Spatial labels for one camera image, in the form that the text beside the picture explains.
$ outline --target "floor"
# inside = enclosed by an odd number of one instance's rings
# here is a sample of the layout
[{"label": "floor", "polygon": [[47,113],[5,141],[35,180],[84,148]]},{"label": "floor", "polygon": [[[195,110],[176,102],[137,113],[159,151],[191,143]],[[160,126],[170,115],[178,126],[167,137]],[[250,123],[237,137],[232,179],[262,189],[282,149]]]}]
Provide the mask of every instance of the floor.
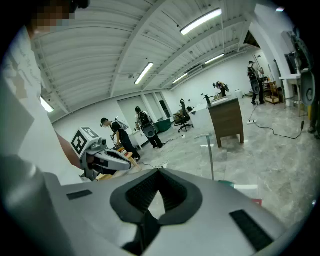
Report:
[{"label": "floor", "polygon": [[[262,206],[290,227],[308,214],[312,201],[316,199],[320,182],[320,141],[307,132],[307,116],[301,136],[289,139],[275,136],[272,130],[258,128],[255,124],[247,125],[254,106],[250,98],[240,99],[239,103],[244,144],[240,144],[239,136],[225,137],[222,147],[218,148],[215,132],[210,127],[201,130],[189,127],[188,132],[178,133],[178,126],[173,126],[160,133],[159,137],[162,142],[175,140],[161,149],[153,149],[147,143],[143,151],[139,151],[140,166],[147,170],[152,167],[142,163],[156,167],[167,162],[169,169],[211,179],[209,149],[205,147],[207,140],[205,137],[194,139],[211,132],[214,179],[237,185],[258,185],[257,193],[262,199]],[[299,134],[303,120],[303,117],[298,117],[297,108],[285,109],[283,103],[272,105],[267,102],[256,108],[252,118],[258,119],[259,126],[269,126],[275,133],[289,137]],[[138,171],[132,168],[127,172],[118,172],[114,178]],[[162,208],[158,202],[151,213],[160,216]]]}]

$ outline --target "black office chair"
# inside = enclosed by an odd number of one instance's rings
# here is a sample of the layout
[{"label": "black office chair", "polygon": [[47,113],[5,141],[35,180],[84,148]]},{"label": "black office chair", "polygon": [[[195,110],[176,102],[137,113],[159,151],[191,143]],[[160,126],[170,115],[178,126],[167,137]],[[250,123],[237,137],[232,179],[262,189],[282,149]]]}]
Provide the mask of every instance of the black office chair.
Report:
[{"label": "black office chair", "polygon": [[185,101],[181,99],[180,104],[182,105],[182,116],[179,117],[179,120],[174,121],[174,126],[181,126],[178,130],[178,133],[180,133],[180,130],[183,128],[185,128],[185,131],[187,132],[188,126],[192,126],[194,128],[193,124],[187,123],[188,121],[190,121],[190,116],[186,110]]}]

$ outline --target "tiled floor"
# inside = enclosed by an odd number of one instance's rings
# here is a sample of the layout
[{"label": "tiled floor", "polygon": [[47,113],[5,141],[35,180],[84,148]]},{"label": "tiled floor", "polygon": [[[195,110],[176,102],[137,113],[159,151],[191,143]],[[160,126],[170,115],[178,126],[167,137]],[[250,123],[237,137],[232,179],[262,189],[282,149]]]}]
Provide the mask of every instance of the tiled floor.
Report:
[{"label": "tiled floor", "polygon": [[[209,150],[208,147],[201,147],[207,145],[207,140],[204,137],[194,139],[200,134],[211,132],[214,179],[238,185],[258,185],[262,206],[290,227],[306,216],[312,201],[316,199],[320,183],[320,141],[307,132],[307,116],[304,118],[304,130],[297,139],[274,136],[269,129],[247,125],[254,106],[249,98],[239,102],[244,144],[240,144],[239,136],[226,137],[222,139],[222,147],[218,148],[215,133],[210,127],[189,127],[188,132],[178,133],[178,127],[173,126],[159,134],[159,137],[162,142],[175,140],[161,149],[152,149],[147,143],[143,151],[139,151],[140,163],[156,167],[168,161],[169,169],[211,179]],[[295,137],[300,132],[303,120],[297,114],[296,108],[284,109],[284,104],[266,103],[258,106],[252,117],[258,119],[258,125],[269,126],[277,134]],[[151,168],[140,165],[143,170]],[[133,168],[127,172],[118,172],[115,176],[135,172],[138,170]]]}]

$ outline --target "power strip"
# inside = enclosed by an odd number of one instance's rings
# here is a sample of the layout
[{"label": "power strip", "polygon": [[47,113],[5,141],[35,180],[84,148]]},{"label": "power strip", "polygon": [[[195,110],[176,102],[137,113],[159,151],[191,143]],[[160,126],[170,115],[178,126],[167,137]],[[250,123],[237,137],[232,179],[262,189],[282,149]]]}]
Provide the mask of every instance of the power strip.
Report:
[{"label": "power strip", "polygon": [[258,120],[257,119],[253,119],[251,121],[246,122],[247,125],[252,125],[254,123],[256,123]]}]

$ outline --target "fluorescent light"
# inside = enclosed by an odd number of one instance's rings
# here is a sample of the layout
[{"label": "fluorescent light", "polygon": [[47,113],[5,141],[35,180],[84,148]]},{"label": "fluorescent light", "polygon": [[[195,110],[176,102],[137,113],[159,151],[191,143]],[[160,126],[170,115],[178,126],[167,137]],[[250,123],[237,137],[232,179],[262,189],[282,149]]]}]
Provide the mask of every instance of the fluorescent light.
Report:
[{"label": "fluorescent light", "polygon": [[179,80],[181,80],[182,78],[184,78],[185,76],[187,76],[188,74],[187,73],[185,73],[183,76],[180,76],[177,80],[175,80],[174,82],[173,82],[173,84],[175,84],[176,82],[178,82]]},{"label": "fluorescent light", "polygon": [[275,11],[276,12],[283,12],[285,10],[285,8],[284,7],[279,7],[279,8],[277,8]]},{"label": "fluorescent light", "polygon": [[143,69],[142,73],[139,75],[139,77],[137,78],[137,80],[135,80],[134,84],[137,85],[140,83],[140,81],[142,80],[142,78],[144,78],[144,76],[146,75],[146,73],[148,73],[149,69],[151,69],[151,67],[154,64],[152,62],[149,62],[145,68]]},{"label": "fluorescent light", "polygon": [[200,26],[201,24],[213,19],[214,17],[217,17],[222,14],[222,10],[220,8],[214,9],[210,12],[208,12],[205,15],[202,15],[200,18],[197,18],[187,26],[185,26],[183,29],[180,30],[182,35],[186,35],[191,30],[195,29],[196,27]]},{"label": "fluorescent light", "polygon": [[215,58],[212,58],[212,59],[210,59],[210,60],[208,60],[207,62],[205,62],[204,64],[208,64],[208,63],[210,63],[210,62],[213,62],[213,61],[215,61],[216,59],[219,59],[219,58],[221,58],[221,57],[223,57],[223,56],[225,56],[225,54],[223,53],[223,54],[221,54],[221,55],[219,55],[218,57],[215,57]]},{"label": "fluorescent light", "polygon": [[54,111],[54,108],[52,106],[50,106],[45,100],[44,98],[42,98],[42,96],[40,97],[40,101],[41,101],[41,105],[44,107],[44,109],[51,113],[52,111]]}]

